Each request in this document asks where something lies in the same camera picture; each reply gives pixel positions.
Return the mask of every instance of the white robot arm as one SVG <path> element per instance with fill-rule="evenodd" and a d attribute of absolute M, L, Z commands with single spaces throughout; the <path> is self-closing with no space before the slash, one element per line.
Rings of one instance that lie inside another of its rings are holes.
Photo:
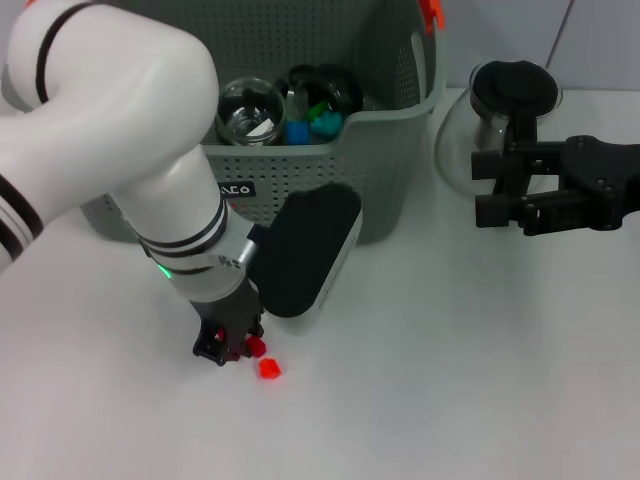
<path fill-rule="evenodd" d="M 201 316 L 222 300 L 246 310 L 246 324 L 236 311 L 236 329 L 220 325 L 238 337 L 228 345 L 261 335 L 246 276 L 253 225 L 227 209 L 199 145 L 218 97 L 204 45 L 110 6 L 39 0 L 15 24 L 7 65 L 33 110 L 0 118 L 0 270 L 52 220 L 110 192 Z"/>

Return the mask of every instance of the orange handle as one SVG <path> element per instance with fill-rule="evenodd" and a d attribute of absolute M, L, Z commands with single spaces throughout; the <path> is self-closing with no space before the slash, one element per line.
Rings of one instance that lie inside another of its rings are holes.
<path fill-rule="evenodd" d="M 420 0 L 420 7 L 424 15 L 424 21 L 427 24 L 427 33 L 433 33 L 433 18 L 435 17 L 438 30 L 444 30 L 447 27 L 447 20 L 442 10 L 440 0 Z"/>

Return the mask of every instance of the plastic container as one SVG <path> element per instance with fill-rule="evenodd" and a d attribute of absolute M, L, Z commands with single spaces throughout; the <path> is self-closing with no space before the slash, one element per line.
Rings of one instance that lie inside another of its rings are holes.
<path fill-rule="evenodd" d="M 252 182 L 255 197 L 229 203 L 269 225 L 290 192 L 329 182 L 363 200 L 361 242 L 395 227 L 424 149 L 426 119 L 445 86 L 444 18 L 437 0 L 112 0 L 191 32 L 210 50 L 221 85 L 243 77 L 286 78 L 300 64 L 339 64 L 356 76 L 365 106 L 331 143 L 221 145 L 215 127 L 203 144 L 217 180 Z M 133 240 L 109 196 L 83 207 L 104 236 Z"/>

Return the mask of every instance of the basket label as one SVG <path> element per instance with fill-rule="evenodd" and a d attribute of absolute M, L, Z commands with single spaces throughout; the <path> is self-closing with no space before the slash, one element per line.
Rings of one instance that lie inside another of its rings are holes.
<path fill-rule="evenodd" d="M 253 182 L 219 182 L 220 191 L 224 198 L 245 198 L 256 196 L 256 186 Z"/>

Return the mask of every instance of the small red block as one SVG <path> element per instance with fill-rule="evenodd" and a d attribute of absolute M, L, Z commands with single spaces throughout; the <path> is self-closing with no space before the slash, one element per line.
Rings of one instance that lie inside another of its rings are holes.
<path fill-rule="evenodd" d="M 258 367 L 260 368 L 260 377 L 267 378 L 269 380 L 275 380 L 280 375 L 282 375 L 282 371 L 278 366 L 278 362 L 276 362 L 273 358 L 265 358 L 258 362 Z"/>
<path fill-rule="evenodd" d="M 249 347 L 249 350 L 251 350 L 251 355 L 256 358 L 260 358 L 267 353 L 267 346 L 260 337 L 256 337 L 255 335 L 252 335 L 247 339 L 247 346 Z"/>

